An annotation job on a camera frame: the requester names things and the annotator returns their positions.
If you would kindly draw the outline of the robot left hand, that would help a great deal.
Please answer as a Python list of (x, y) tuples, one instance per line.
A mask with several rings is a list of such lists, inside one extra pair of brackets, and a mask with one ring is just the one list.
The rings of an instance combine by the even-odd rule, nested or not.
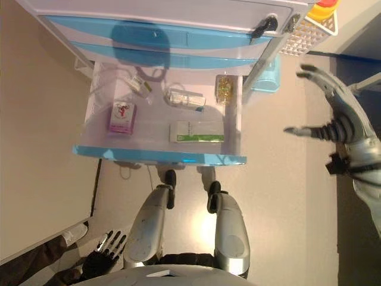
[(121, 231), (110, 230), (97, 243), (93, 252), (82, 265), (81, 279), (87, 280), (105, 275), (122, 257), (127, 235)]

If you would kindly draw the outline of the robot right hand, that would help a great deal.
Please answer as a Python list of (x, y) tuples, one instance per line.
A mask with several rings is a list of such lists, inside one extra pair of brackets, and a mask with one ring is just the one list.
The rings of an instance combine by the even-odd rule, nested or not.
[(284, 132), (334, 143), (354, 144), (376, 137), (370, 120), (352, 91), (338, 77), (316, 66), (301, 64), (296, 75), (315, 83), (333, 111), (333, 119), (322, 126), (284, 128)]

